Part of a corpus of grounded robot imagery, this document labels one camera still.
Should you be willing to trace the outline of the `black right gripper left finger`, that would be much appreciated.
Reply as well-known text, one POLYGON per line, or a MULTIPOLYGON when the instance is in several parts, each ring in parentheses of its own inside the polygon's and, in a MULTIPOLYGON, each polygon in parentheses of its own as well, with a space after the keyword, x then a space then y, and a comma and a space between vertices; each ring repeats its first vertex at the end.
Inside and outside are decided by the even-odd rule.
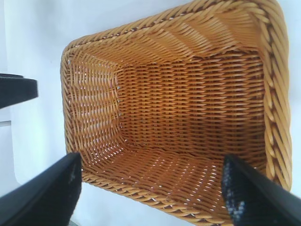
POLYGON ((81 193, 81 156, 69 153, 0 198, 2 226, 67 226, 81 193))

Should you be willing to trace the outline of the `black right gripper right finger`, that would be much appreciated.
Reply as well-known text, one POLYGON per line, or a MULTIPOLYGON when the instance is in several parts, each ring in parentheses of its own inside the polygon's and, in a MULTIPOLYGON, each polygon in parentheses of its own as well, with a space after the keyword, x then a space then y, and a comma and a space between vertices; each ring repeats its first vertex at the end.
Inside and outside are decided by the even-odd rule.
POLYGON ((222 197, 235 226, 299 226, 301 200, 234 155, 226 155, 222 197))

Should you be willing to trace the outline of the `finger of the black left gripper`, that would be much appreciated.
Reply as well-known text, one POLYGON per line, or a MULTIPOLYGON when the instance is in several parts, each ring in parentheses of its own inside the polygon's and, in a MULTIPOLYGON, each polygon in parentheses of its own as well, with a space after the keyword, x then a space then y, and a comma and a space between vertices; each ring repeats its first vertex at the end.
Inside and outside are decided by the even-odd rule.
POLYGON ((15 74, 0 74, 0 108, 38 97, 38 82, 15 74))

